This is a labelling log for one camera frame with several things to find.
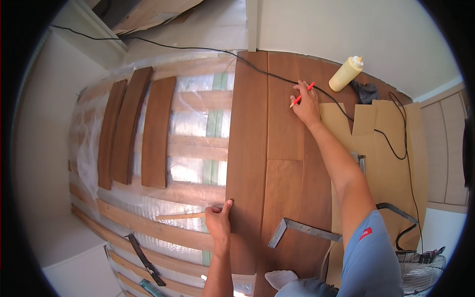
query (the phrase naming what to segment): cardboard sheet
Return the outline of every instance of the cardboard sheet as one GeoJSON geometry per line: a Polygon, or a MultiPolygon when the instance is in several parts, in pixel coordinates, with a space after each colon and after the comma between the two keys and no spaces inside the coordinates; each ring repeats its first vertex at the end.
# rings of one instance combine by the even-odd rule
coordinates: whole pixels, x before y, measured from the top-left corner
{"type": "MultiPolygon", "coordinates": [[[[407,115],[408,158],[411,167],[414,198],[419,211],[421,228],[427,207],[428,168],[427,147],[419,103],[399,107],[407,115]]],[[[398,108],[391,101],[373,100],[372,105],[356,105],[353,133],[348,120],[334,103],[320,104],[323,123],[349,150],[366,155],[366,178],[375,203],[389,202],[417,218],[417,211],[411,195],[408,158],[397,159],[383,134],[388,137],[394,151],[404,157],[404,121],[398,108]]],[[[392,244],[396,237],[411,223],[401,216],[381,210],[392,244]]],[[[340,215],[336,194],[332,186],[332,232],[341,234],[340,215]]],[[[399,245],[403,249],[416,249],[419,242],[419,228],[404,235],[399,245]]],[[[341,285],[343,245],[335,243],[330,255],[326,282],[341,285]]]]}

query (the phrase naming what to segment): black cable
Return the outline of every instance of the black cable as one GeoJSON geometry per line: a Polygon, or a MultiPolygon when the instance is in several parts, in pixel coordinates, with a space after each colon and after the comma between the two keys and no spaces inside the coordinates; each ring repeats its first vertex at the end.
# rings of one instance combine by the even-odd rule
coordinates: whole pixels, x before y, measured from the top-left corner
{"type": "MultiPolygon", "coordinates": [[[[234,53],[231,53],[227,50],[222,50],[222,49],[215,49],[215,48],[199,48],[199,47],[175,47],[175,46],[170,46],[170,45],[165,45],[165,44],[161,44],[161,43],[158,43],[158,42],[154,42],[154,41],[151,41],[151,40],[147,40],[147,39],[144,39],[144,38],[141,38],[141,37],[122,37],[122,38],[94,38],[94,37],[91,37],[89,35],[86,35],[84,33],[81,33],[81,32],[77,32],[77,31],[74,31],[72,30],[71,28],[67,28],[67,27],[62,27],[62,26],[56,26],[56,25],[51,25],[52,27],[54,28],[59,28],[59,29],[65,29],[65,30],[69,30],[75,34],[78,34],[78,35],[81,35],[81,36],[84,36],[84,37],[87,37],[89,39],[92,39],[92,40],[127,40],[127,39],[138,39],[138,40],[142,40],[142,41],[145,41],[145,42],[149,42],[149,43],[152,43],[152,44],[155,44],[155,45],[158,45],[158,46],[161,46],[161,47],[164,47],[164,48],[175,48],[175,49],[203,49],[203,50],[211,50],[211,51],[217,51],[217,52],[221,52],[221,53],[227,53],[227,54],[230,54],[232,56],[235,56],[237,59],[243,61],[246,65],[248,65],[249,67],[251,67],[252,69],[254,69],[255,71],[261,73],[261,74],[265,74],[265,75],[268,75],[268,76],[272,76],[272,77],[275,77],[275,78],[278,78],[280,80],[283,80],[283,81],[286,81],[286,82],[289,82],[289,83],[292,83],[294,85],[297,85],[298,82],[296,81],[293,81],[293,80],[290,80],[290,79],[287,79],[287,78],[284,78],[284,77],[280,77],[278,75],[275,75],[275,74],[272,74],[272,73],[269,73],[267,71],[263,71],[259,68],[257,68],[256,66],[252,65],[249,61],[247,61],[246,59],[234,54],[234,53]]],[[[313,86],[314,88],[316,88],[317,90],[319,90],[320,92],[324,93],[327,97],[329,97],[333,102],[336,103],[336,106],[338,106],[338,108],[340,109],[340,111],[345,115],[345,117],[347,119],[349,119],[350,121],[354,122],[354,119],[352,119],[349,115],[346,114],[346,112],[343,110],[343,108],[340,106],[340,104],[338,104],[338,102],[335,100],[335,98],[333,98],[330,94],[328,94],[327,92],[325,92],[324,90],[322,90],[321,88],[317,87],[317,86],[313,86]]],[[[396,156],[396,158],[398,158],[399,160],[404,160],[407,156],[408,156],[408,142],[407,142],[407,130],[406,130],[406,110],[404,110],[404,115],[402,114],[401,112],[401,109],[399,109],[398,107],[398,104],[394,101],[394,99],[392,99],[391,95],[393,95],[396,100],[399,102],[399,104],[401,104],[402,106],[402,103],[399,101],[399,99],[396,97],[396,95],[394,95],[391,91],[388,92],[389,94],[389,97],[391,99],[391,101],[396,105],[396,107],[398,108],[399,112],[401,113],[401,116],[404,120],[404,147],[405,147],[405,153],[404,153],[404,157],[399,157],[398,154],[396,154],[396,152],[394,151],[391,143],[389,142],[389,139],[388,137],[386,136],[386,134],[384,134],[384,132],[380,131],[380,130],[377,130],[377,129],[374,129],[374,131],[378,132],[378,133],[381,133],[384,135],[384,137],[386,138],[386,141],[388,142],[389,144],[389,147],[391,148],[392,150],[392,153],[396,156]]],[[[414,201],[414,204],[416,206],[416,212],[417,212],[417,220],[419,221],[419,210],[417,208],[417,204],[416,204],[416,199],[414,198],[414,191],[412,189],[412,177],[411,177],[411,167],[410,167],[410,163],[409,163],[409,158],[408,158],[408,164],[409,164],[409,179],[411,181],[411,193],[412,193],[412,200],[414,201]]],[[[423,240],[422,240],[422,229],[420,227],[420,224],[419,225],[419,231],[420,231],[420,238],[421,238],[421,246],[422,246],[422,251],[424,252],[424,243],[423,243],[423,240]]]]}

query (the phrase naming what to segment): yellow glue bottle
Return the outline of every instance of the yellow glue bottle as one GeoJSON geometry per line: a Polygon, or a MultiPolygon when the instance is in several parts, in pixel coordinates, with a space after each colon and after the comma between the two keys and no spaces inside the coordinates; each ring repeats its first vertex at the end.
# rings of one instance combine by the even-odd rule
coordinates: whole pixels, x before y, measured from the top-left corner
{"type": "Polygon", "coordinates": [[[328,84],[335,92],[340,92],[360,72],[363,71],[363,57],[349,57],[333,75],[328,84]]]}

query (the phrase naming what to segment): pencil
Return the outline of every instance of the pencil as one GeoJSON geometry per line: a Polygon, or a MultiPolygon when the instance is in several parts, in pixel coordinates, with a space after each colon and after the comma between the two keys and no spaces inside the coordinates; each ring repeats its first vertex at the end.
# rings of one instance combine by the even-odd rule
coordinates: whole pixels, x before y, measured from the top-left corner
{"type": "MultiPolygon", "coordinates": [[[[315,83],[311,83],[308,87],[307,87],[307,91],[310,91],[313,87],[314,87],[315,83]]],[[[300,104],[300,100],[302,99],[302,95],[299,95],[297,97],[297,99],[295,99],[292,104],[290,105],[289,108],[292,108],[295,104],[300,104]]]]}

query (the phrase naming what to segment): carpenter square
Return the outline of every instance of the carpenter square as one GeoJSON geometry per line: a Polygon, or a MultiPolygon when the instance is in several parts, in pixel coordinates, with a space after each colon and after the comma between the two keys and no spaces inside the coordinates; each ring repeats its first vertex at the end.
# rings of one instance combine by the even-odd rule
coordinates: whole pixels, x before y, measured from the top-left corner
{"type": "Polygon", "coordinates": [[[330,233],[330,232],[327,232],[327,231],[323,231],[323,230],[320,230],[320,229],[317,229],[317,228],[314,228],[314,227],[303,225],[303,224],[301,224],[299,222],[296,222],[294,220],[289,220],[289,219],[283,218],[282,221],[280,221],[280,224],[277,227],[277,230],[275,230],[275,233],[272,236],[272,238],[271,238],[271,240],[268,244],[268,247],[275,249],[276,246],[277,246],[277,243],[279,243],[280,239],[282,238],[282,235],[284,234],[284,232],[287,228],[292,228],[292,229],[295,229],[295,230],[303,232],[303,233],[307,233],[307,234],[310,234],[310,235],[313,235],[313,236],[318,236],[318,237],[321,237],[323,239],[328,239],[328,240],[332,240],[332,241],[341,241],[342,240],[341,235],[338,235],[338,234],[335,234],[335,233],[330,233]]]}

